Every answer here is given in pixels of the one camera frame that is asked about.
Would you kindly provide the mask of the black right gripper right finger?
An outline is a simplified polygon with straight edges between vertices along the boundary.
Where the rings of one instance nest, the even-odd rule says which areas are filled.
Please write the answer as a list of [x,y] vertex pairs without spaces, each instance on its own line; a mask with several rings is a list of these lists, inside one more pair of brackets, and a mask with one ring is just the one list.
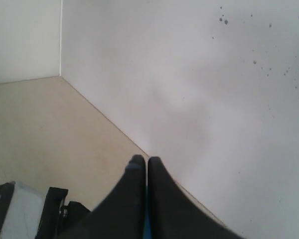
[[153,239],[239,239],[196,207],[159,157],[148,160],[148,214]]

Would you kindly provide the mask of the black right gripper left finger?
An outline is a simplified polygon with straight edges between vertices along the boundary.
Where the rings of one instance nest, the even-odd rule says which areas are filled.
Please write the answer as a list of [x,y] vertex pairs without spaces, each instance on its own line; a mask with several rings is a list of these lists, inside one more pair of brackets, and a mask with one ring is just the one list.
[[109,195],[59,239],[141,239],[146,210],[146,162],[134,155]]

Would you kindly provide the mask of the black and grey robot base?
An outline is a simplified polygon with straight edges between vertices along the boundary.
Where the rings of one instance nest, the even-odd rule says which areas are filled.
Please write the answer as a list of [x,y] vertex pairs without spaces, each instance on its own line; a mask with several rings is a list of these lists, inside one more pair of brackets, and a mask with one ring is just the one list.
[[90,213],[79,202],[65,204],[67,189],[47,193],[21,183],[0,185],[0,239],[55,239]]

